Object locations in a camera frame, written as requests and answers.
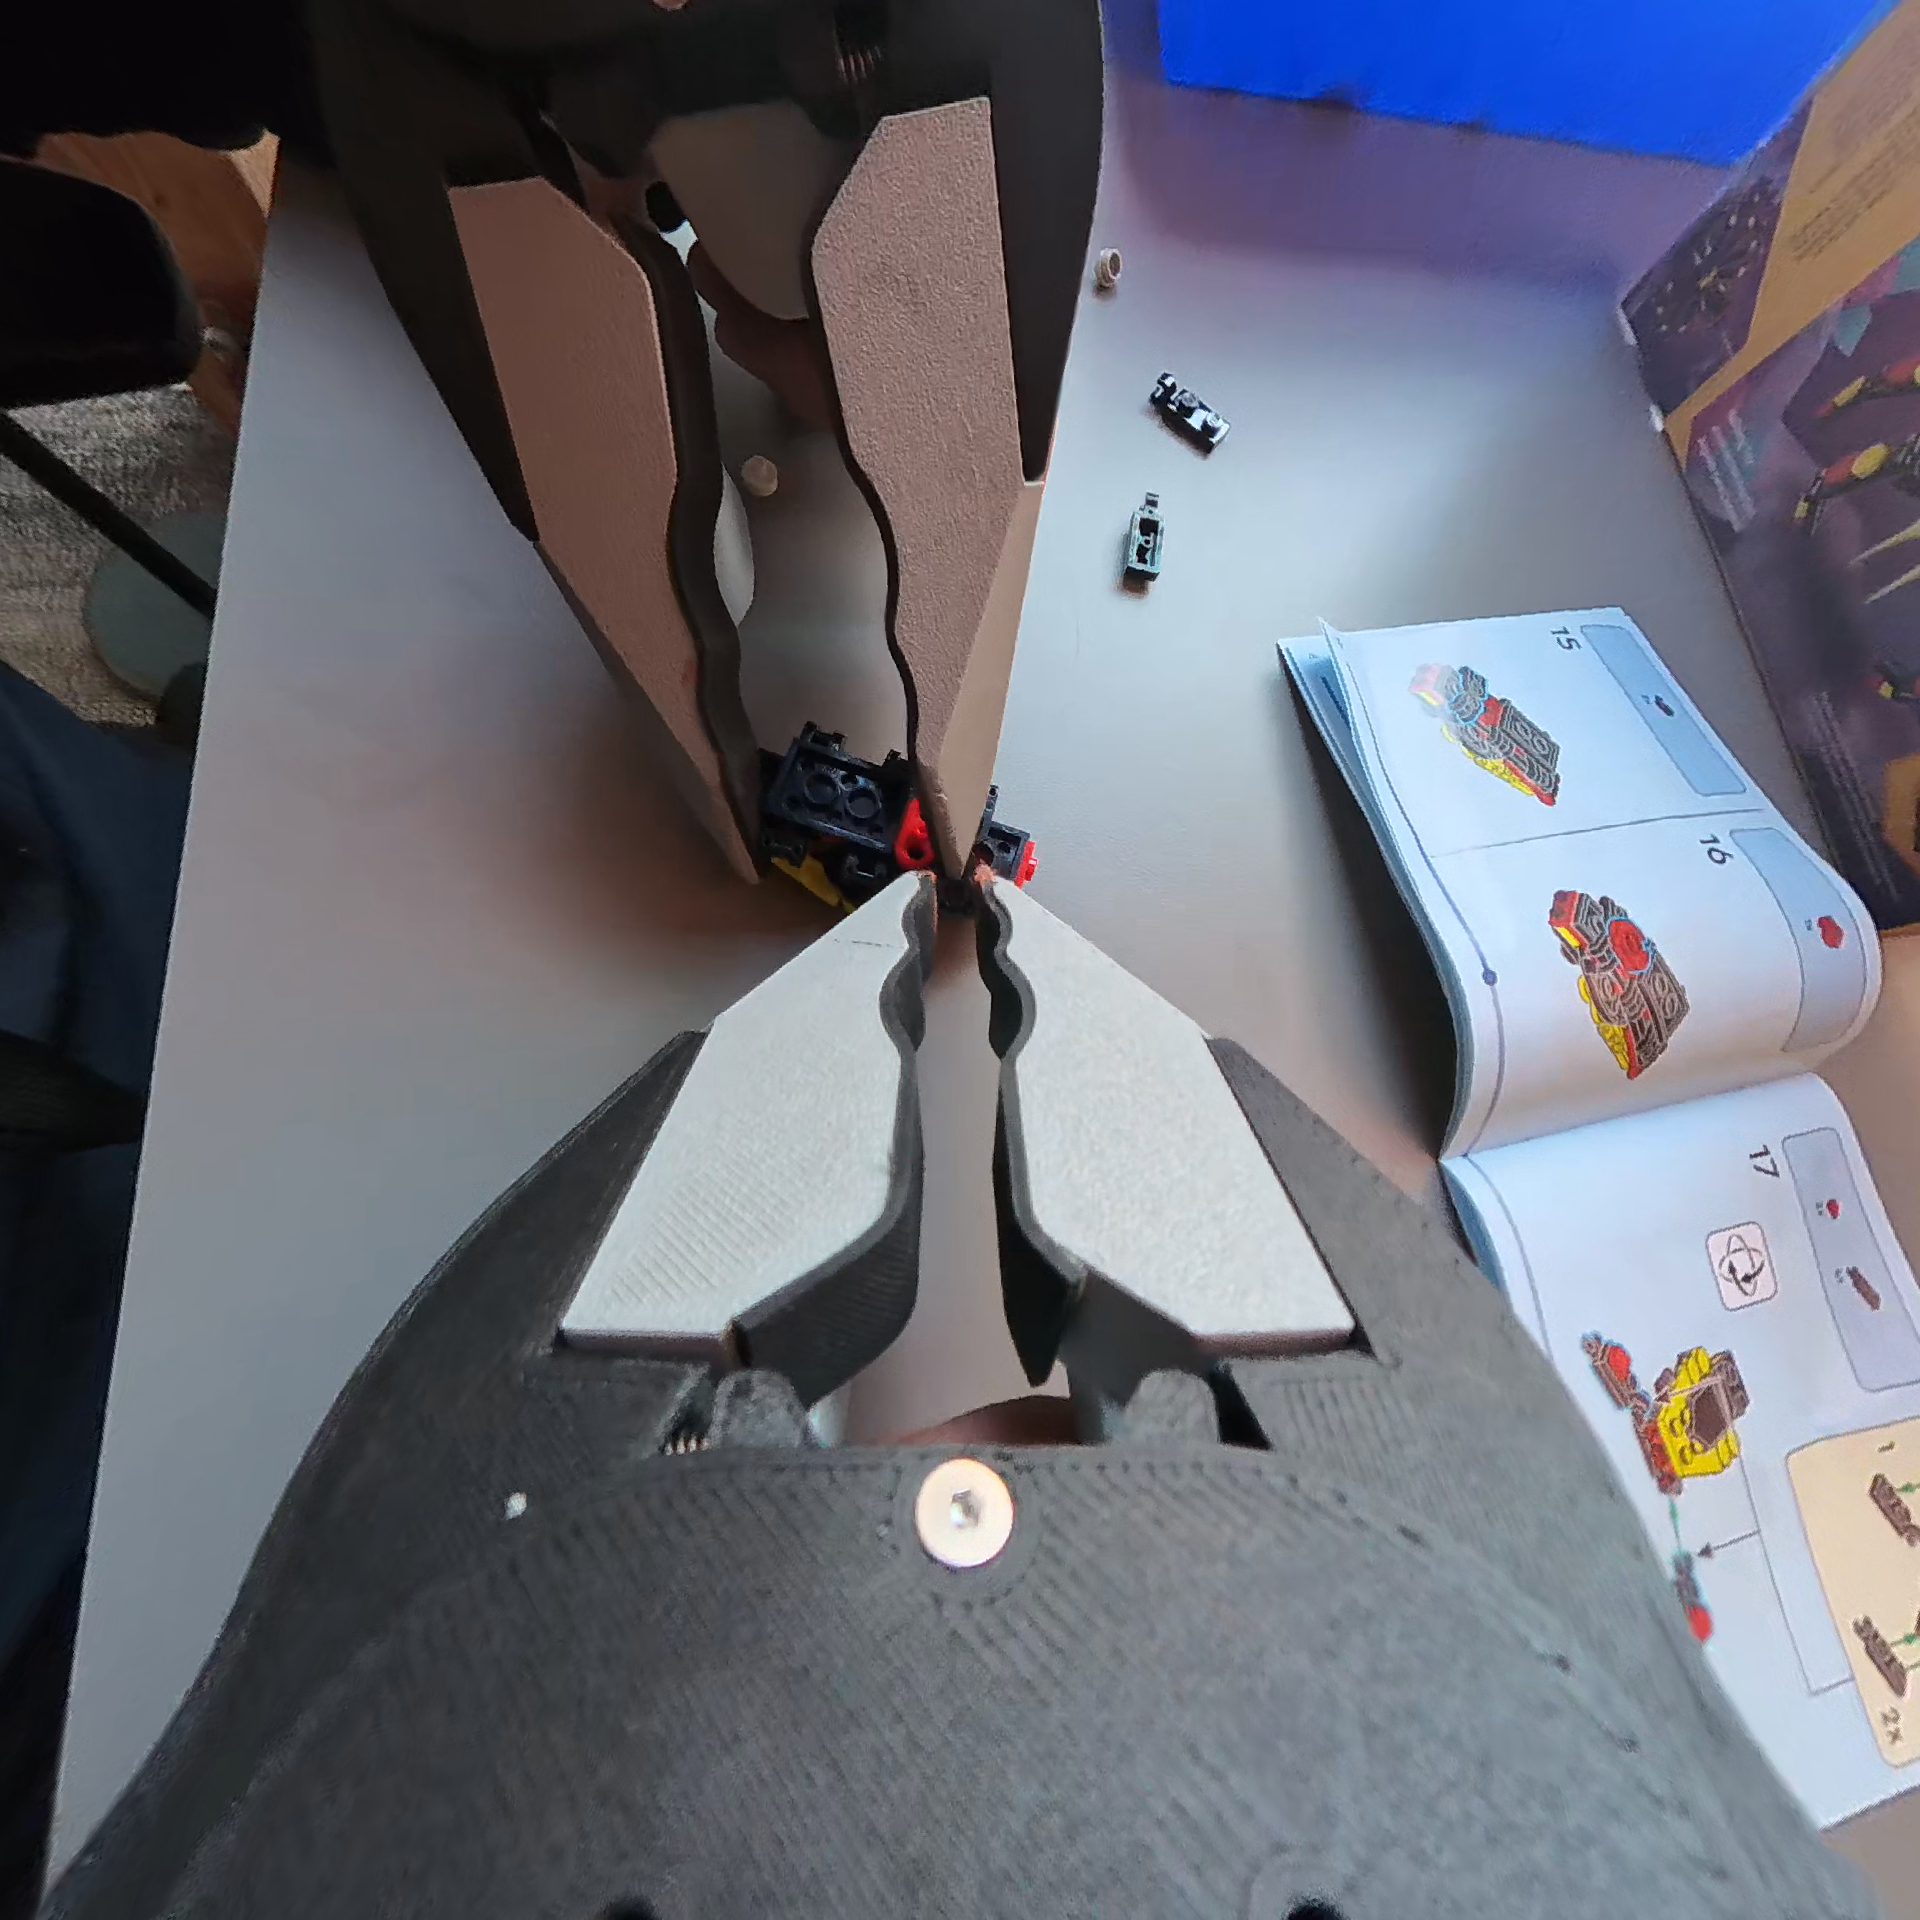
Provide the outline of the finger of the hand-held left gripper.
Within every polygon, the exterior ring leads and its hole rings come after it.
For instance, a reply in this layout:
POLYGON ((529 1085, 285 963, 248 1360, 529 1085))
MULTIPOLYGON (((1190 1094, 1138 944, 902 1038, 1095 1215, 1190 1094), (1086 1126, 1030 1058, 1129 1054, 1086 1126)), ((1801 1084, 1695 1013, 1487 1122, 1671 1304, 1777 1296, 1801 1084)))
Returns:
POLYGON ((717 586, 711 429, 673 423, 653 255, 541 178, 448 189, 534 541, 733 875, 758 882, 755 744, 717 586))
POLYGON ((809 244, 845 452, 889 553, 888 641, 937 864, 995 776, 1043 482, 1024 476, 991 105, 891 114, 809 244))

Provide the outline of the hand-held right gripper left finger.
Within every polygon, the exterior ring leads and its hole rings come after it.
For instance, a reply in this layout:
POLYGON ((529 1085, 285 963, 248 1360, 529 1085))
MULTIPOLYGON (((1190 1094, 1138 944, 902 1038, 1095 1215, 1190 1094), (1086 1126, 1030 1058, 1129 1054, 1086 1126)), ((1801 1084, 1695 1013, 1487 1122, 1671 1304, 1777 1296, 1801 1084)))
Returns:
POLYGON ((900 875, 707 1023, 560 1345, 771 1373, 815 1408, 897 1340, 917 1294, 936 926, 936 882, 900 875))

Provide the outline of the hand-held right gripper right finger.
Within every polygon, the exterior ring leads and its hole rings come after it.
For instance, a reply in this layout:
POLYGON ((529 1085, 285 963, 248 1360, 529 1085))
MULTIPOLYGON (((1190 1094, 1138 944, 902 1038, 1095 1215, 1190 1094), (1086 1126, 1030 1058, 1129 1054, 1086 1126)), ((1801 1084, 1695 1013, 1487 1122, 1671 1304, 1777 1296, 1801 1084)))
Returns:
POLYGON ((1234 1364, 1332 1354, 1356 1318, 1209 1034, 1006 877, 977 883, 976 959, 1000 1297, 1025 1381, 1064 1369, 1098 1423, 1174 1373, 1220 1440, 1268 1440, 1234 1364))

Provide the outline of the black red yellow lego model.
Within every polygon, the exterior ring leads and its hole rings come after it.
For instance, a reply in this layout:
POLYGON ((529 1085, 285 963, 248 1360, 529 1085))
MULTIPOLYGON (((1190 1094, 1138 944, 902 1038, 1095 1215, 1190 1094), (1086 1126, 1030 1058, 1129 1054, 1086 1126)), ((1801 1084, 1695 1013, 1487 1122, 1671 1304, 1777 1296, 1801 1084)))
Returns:
MULTIPOLYGON (((990 785, 971 860, 990 862, 1016 888, 1032 882, 1040 850, 1021 828, 995 820, 990 785)), ((813 900, 852 913, 907 872, 944 873, 909 762, 889 752, 874 762, 848 752, 840 731, 802 725, 783 753, 760 752, 760 852, 813 900)))

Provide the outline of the person's left forearm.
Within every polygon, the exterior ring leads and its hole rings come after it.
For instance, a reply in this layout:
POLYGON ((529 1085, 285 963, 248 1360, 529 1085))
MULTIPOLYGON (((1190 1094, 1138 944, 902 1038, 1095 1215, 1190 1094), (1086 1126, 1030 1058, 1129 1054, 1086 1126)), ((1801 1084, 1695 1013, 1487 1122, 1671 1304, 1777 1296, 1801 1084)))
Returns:
POLYGON ((271 131, 326 166, 311 61, 297 1, 5 1, 2 151, 130 131, 237 150, 271 131))

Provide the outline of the lego instruction booklet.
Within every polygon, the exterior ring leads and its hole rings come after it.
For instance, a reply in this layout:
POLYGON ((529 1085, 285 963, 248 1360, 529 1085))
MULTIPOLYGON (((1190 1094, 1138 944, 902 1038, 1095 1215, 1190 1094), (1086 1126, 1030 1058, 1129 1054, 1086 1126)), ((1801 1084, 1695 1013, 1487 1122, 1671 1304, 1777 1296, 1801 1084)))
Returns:
POLYGON ((1864 904, 1617 607, 1277 655, 1447 995, 1473 1257, 1805 1812, 1913 1790, 1915 1268, 1816 1073, 1864 904))

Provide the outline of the purple lego set box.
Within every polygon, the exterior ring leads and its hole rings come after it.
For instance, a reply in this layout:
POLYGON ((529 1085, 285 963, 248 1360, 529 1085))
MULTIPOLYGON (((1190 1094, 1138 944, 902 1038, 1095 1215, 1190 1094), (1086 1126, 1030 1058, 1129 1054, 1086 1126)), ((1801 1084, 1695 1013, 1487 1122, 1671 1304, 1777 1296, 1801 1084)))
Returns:
POLYGON ((1918 923, 1918 5, 1891 5, 1621 304, 1835 868, 1918 923))

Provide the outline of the person's left hand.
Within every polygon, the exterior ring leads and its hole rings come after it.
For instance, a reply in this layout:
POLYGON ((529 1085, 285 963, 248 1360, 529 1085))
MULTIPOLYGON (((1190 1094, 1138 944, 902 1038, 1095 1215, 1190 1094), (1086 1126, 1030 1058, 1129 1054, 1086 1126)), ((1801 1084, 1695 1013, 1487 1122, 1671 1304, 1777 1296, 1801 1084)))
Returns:
POLYGON ((838 425, 838 388, 824 338, 808 319, 775 317, 726 288, 711 295, 713 342, 811 429, 838 425))

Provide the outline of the wooden furniture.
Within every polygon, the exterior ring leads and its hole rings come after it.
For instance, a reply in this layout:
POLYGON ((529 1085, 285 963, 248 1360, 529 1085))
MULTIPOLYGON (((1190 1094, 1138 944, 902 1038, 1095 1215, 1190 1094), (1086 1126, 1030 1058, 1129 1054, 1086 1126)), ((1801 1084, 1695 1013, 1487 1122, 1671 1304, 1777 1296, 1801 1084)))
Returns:
POLYGON ((187 385, 203 412, 235 436, 275 192, 275 136, 212 150, 156 129, 66 131, 42 137, 31 160, 95 180, 154 217, 199 310, 203 347, 187 385))

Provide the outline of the black office chair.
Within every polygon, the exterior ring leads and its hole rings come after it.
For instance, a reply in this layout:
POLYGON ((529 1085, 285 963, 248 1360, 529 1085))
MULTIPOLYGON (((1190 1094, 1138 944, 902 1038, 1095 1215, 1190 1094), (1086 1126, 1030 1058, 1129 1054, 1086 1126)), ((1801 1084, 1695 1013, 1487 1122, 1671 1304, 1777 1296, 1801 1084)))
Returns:
POLYGON ((157 731, 181 749, 198 742, 220 575, 99 492, 19 412, 179 385, 201 347, 198 301, 145 208, 4 157, 4 459, 107 541, 85 616, 94 652, 154 699, 157 731))

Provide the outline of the blue plastic bin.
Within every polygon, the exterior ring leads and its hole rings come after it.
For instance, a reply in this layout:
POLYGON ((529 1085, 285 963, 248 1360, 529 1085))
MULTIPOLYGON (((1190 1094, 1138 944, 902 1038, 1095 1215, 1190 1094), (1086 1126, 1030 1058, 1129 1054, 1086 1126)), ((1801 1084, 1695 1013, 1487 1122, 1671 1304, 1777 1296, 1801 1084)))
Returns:
POLYGON ((1170 83, 1730 166, 1889 1, 1159 1, 1170 83))

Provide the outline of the person's dark trouser leg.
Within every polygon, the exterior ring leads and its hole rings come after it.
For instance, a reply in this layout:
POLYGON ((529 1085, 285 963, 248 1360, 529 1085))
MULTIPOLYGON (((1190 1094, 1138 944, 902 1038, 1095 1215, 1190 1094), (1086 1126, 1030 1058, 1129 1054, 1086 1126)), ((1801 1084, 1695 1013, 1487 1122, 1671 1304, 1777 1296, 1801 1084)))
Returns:
POLYGON ((187 785, 4 667, 4 1915, 45 1853, 187 785))

